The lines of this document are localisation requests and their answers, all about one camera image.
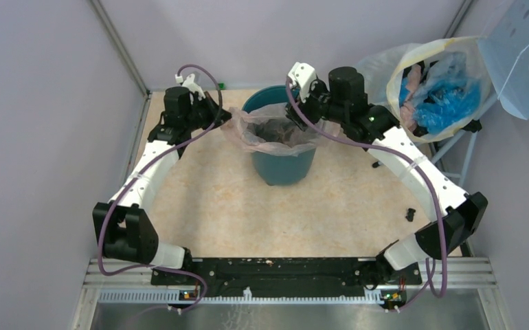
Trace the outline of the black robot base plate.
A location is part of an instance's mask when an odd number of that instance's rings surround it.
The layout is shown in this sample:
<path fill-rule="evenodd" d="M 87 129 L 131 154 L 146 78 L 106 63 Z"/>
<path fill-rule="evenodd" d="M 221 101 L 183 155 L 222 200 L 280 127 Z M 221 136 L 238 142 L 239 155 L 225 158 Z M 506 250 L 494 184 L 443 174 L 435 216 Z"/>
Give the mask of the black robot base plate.
<path fill-rule="evenodd" d="M 155 270 L 150 282 L 199 290 L 205 281 L 208 298 L 239 297 L 246 289 L 255 298 L 339 298 L 423 281 L 417 263 L 394 271 L 374 258 L 359 257 L 194 258 L 183 269 L 184 275 Z"/>

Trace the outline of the pink plastic trash bag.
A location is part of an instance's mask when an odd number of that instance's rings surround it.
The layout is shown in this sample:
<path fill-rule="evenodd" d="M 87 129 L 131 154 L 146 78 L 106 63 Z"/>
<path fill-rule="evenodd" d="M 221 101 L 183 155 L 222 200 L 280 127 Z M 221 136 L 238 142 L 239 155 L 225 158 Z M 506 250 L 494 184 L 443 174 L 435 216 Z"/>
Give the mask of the pink plastic trash bag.
<path fill-rule="evenodd" d="M 306 127 L 301 130 L 286 117 L 285 104 L 268 104 L 251 112 L 230 108 L 232 118 L 221 126 L 227 141 L 248 153 L 298 156 L 328 142 Z"/>

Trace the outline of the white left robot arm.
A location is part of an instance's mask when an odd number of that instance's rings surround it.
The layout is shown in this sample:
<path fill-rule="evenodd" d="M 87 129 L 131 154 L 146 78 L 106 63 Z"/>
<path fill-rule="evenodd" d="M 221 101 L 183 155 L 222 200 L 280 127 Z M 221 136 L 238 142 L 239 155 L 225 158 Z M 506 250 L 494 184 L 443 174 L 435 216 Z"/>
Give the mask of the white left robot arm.
<path fill-rule="evenodd" d="M 165 91 L 164 111 L 138 163 L 122 187 L 93 209 L 99 263 L 108 258 L 128 261 L 131 267 L 167 267 L 175 283 L 191 280 L 194 267 L 186 261 L 188 251 L 160 241 L 148 209 L 171 168 L 195 141 L 192 133 L 205 135 L 230 118 L 223 99 L 214 100 L 200 87 L 180 85 Z"/>

